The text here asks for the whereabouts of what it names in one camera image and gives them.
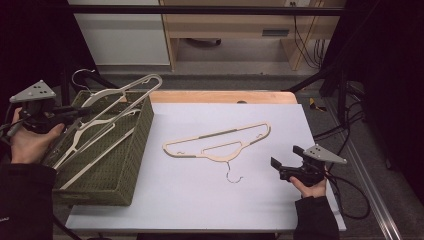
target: woven basket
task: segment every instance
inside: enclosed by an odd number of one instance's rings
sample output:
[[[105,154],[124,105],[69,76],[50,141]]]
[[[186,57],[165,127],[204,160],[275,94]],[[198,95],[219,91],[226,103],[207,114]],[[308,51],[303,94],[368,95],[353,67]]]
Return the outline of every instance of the woven basket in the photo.
[[[116,116],[143,94],[145,92],[128,92],[126,94],[126,102],[119,102],[99,119],[109,119]],[[76,97],[73,106],[81,106],[89,96],[89,92],[81,91]],[[97,115],[107,106],[110,106],[118,97],[119,94],[110,95],[98,100],[91,106],[93,109],[92,116]],[[145,98],[136,108],[141,109],[141,112],[133,116],[121,117],[110,132],[60,170],[53,188],[53,201],[55,204],[115,206],[128,206],[131,204],[141,159],[154,116],[149,97]],[[83,122],[87,122],[89,118],[83,119]],[[99,131],[102,126],[104,125],[93,126],[86,130],[80,138],[77,149],[95,132]],[[68,182],[69,179],[133,127],[135,129],[131,136],[117,145],[67,189],[60,190],[60,187]],[[59,149],[58,157],[48,160],[45,164],[53,166],[59,157],[72,145],[73,137],[74,134],[70,134]]]

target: gray floor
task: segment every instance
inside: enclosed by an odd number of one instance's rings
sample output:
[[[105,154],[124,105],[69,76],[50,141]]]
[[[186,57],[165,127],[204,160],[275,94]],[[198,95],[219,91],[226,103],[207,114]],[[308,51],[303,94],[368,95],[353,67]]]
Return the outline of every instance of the gray floor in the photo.
[[[148,73],[158,73],[164,78],[162,89],[205,89],[205,90],[280,90],[296,84],[316,72],[306,64],[300,71],[290,70],[283,49],[278,40],[234,40],[223,39],[220,46],[210,43],[182,41],[180,44],[177,68],[155,67],[108,67],[100,68],[105,77],[119,85],[133,81]],[[331,109],[336,104],[336,97],[321,99],[317,92],[321,82],[317,82],[296,94],[297,100],[304,107],[306,118],[312,134],[321,133],[336,126],[330,111],[310,109],[310,97],[319,105]],[[388,170],[385,156],[377,144],[373,132],[364,121],[358,121],[351,127],[350,140],[353,145],[341,153],[350,161],[349,150],[352,146],[360,160],[371,175],[382,200],[387,207],[402,239],[424,239],[424,208],[413,194],[400,172]],[[342,134],[318,141],[323,147],[337,152],[343,142]],[[336,165],[333,174],[343,176],[358,186],[357,175],[351,163]],[[364,201],[360,194],[347,185],[340,185],[343,207],[347,213],[361,215]],[[56,206],[55,213],[65,222],[69,209]],[[380,225],[373,213],[364,220],[345,218],[348,230],[342,232],[342,239],[391,239],[383,235]],[[70,239],[55,229],[55,239]],[[95,236],[85,233],[81,236]],[[135,239],[135,235],[106,233],[112,239]],[[291,233],[283,233],[279,239],[291,239]]]

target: metal hook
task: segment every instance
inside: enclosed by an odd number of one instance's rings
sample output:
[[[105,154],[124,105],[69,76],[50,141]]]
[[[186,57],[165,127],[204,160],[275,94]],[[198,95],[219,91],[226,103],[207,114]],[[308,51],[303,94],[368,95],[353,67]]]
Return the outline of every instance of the metal hook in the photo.
[[[230,173],[230,171],[231,171],[230,163],[229,163],[229,162],[227,162],[227,165],[228,165],[227,180],[228,180],[230,183],[238,183],[238,182],[240,182],[240,181],[241,181],[241,179],[243,178],[243,176],[241,176],[241,177],[239,178],[239,180],[237,180],[237,181],[231,181],[231,180],[230,180],[230,178],[228,177],[228,174],[229,174],[229,173]]]
[[[76,75],[77,73],[79,73],[79,72],[85,72],[85,71],[94,73],[96,70],[91,70],[91,71],[90,71],[90,70],[88,70],[88,69],[80,69],[80,70],[77,70],[77,71],[75,71],[75,72],[74,72],[74,74],[72,74],[72,79],[71,79],[71,80],[72,80],[72,83],[73,83],[75,86],[85,88],[85,89],[87,89],[87,90],[90,92],[90,95],[93,95],[93,93],[91,92],[90,88],[88,88],[87,86],[84,86],[84,85],[78,84],[78,83],[76,83],[76,82],[75,82],[75,80],[74,80],[74,77],[75,77],[75,75]]]

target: white table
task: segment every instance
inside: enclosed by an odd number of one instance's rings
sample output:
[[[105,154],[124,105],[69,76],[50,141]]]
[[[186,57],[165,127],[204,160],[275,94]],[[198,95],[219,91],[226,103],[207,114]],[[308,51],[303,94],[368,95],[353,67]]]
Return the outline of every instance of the white table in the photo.
[[[155,103],[155,117],[129,207],[75,206],[66,226],[75,230],[125,232],[279,232],[296,227],[300,193],[270,166],[271,156],[298,167],[293,145],[314,144],[298,104]],[[267,121],[271,133],[226,163],[172,158],[162,144]],[[327,196],[340,230],[346,226],[331,188]]]

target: cabinet door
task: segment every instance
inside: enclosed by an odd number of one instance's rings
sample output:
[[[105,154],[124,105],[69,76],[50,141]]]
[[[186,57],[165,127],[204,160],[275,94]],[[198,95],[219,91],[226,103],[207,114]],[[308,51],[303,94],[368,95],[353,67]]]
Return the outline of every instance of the cabinet door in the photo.
[[[69,4],[158,5],[157,0],[68,0]],[[169,65],[161,15],[75,14],[97,65]]]

